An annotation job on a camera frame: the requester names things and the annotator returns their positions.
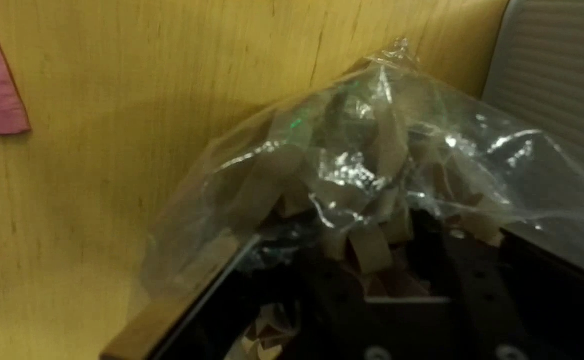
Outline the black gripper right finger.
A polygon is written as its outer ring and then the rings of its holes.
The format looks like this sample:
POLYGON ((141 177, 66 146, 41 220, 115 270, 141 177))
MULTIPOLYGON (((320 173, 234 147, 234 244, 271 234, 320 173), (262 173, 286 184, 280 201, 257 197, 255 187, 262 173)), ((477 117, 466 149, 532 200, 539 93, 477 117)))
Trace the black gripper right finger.
POLYGON ((438 287, 452 297, 472 360, 547 360, 504 284, 498 249, 447 228, 442 251, 438 287))

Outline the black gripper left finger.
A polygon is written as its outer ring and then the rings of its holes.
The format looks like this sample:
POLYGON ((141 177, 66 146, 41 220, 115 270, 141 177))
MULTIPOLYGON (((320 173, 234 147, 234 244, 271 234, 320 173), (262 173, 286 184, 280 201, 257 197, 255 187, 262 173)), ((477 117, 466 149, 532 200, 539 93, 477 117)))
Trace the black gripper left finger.
POLYGON ((365 360, 369 336, 363 290, 338 262, 317 249, 300 249, 290 263, 271 270, 268 290, 286 306, 298 332, 277 360, 365 360))

